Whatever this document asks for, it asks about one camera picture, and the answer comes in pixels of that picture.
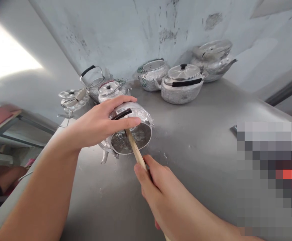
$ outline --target left hand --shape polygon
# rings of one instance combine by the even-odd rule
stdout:
[[[133,128],[141,122],[138,117],[110,120],[109,114],[124,102],[136,102],[132,96],[121,95],[94,106],[90,111],[67,127],[59,136],[68,141],[71,149],[97,145],[115,132]]]

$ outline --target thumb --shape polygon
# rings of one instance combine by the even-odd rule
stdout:
[[[115,133],[124,129],[130,129],[138,126],[141,120],[139,117],[129,117],[119,120],[113,120],[112,122],[113,124],[111,125],[111,132]]]
[[[155,198],[157,198],[161,194],[161,192],[153,184],[148,172],[140,164],[136,164],[134,166],[134,171],[136,173],[138,181],[140,182],[142,186],[146,201],[148,203],[152,202]]]

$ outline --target aluminum teapot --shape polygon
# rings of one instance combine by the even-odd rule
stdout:
[[[138,148],[142,149],[151,140],[152,129],[154,127],[153,119],[141,105],[134,102],[126,102],[121,104],[109,115],[109,119],[111,120],[118,120],[128,117],[139,117],[141,119],[141,123],[138,126],[131,128],[130,131]],[[105,144],[99,143],[99,146],[104,150],[101,164],[106,163],[109,152],[117,159],[119,158],[119,155],[128,155],[133,153],[133,149],[130,145],[125,130],[112,134],[107,137],[104,142]]]
[[[114,99],[119,95],[129,95],[131,90],[132,88],[126,89],[120,86],[117,81],[108,82],[100,87],[98,101],[102,103],[108,99]]]
[[[205,83],[219,80],[237,62],[229,53],[233,44],[229,40],[218,40],[193,48],[191,64],[208,72]]]
[[[154,83],[154,80],[157,81],[158,84],[161,84],[168,70],[169,66],[165,63],[164,59],[156,59],[145,63],[137,70],[140,74],[138,76],[140,85],[144,90],[149,92],[160,90]]]
[[[194,100],[203,85],[203,80],[208,74],[199,67],[191,64],[181,64],[171,68],[167,76],[159,85],[162,98],[171,104],[186,104]]]
[[[82,78],[87,74],[90,70],[94,68],[99,68],[101,72],[101,77],[93,80],[90,84],[86,85]],[[99,97],[99,89],[110,82],[116,81],[120,84],[121,90],[124,91],[127,94],[127,90],[124,87],[126,80],[123,78],[120,79],[106,79],[105,76],[103,75],[103,70],[99,66],[92,65],[88,69],[86,69],[80,76],[79,81],[86,87],[87,91],[89,92],[90,97],[93,99],[95,103],[99,103],[98,97]]]
[[[62,91],[59,97],[62,98],[61,106],[65,114],[60,114],[58,117],[78,119],[95,105],[84,88]]]

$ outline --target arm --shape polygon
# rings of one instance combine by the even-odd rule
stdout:
[[[29,183],[0,229],[0,240],[59,240],[66,222],[72,183],[82,147],[140,124],[137,117],[109,120],[115,107],[137,99],[120,96],[95,106],[53,138]]]
[[[161,228],[172,241],[262,241],[256,237],[241,236],[238,227],[210,212],[187,191],[168,167],[160,165],[150,155],[146,155],[144,160],[153,181],[141,165],[135,165],[142,195],[155,217],[155,226]]]

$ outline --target brush handle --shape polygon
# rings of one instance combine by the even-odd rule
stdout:
[[[137,147],[137,144],[135,142],[135,139],[134,139],[132,133],[130,132],[129,129],[126,129],[125,131],[126,131],[126,134],[128,136],[128,140],[130,142],[130,145],[132,146],[132,149],[133,149],[133,152],[134,152],[134,155],[135,155],[137,163],[140,164],[145,169],[145,171],[147,171],[148,175],[150,175],[149,171],[147,170],[145,161],[144,161],[144,159],[142,157],[142,154],[140,154],[140,151],[139,151],[139,149]],[[170,239],[165,234],[164,234],[164,236],[165,236],[166,241],[170,241]]]

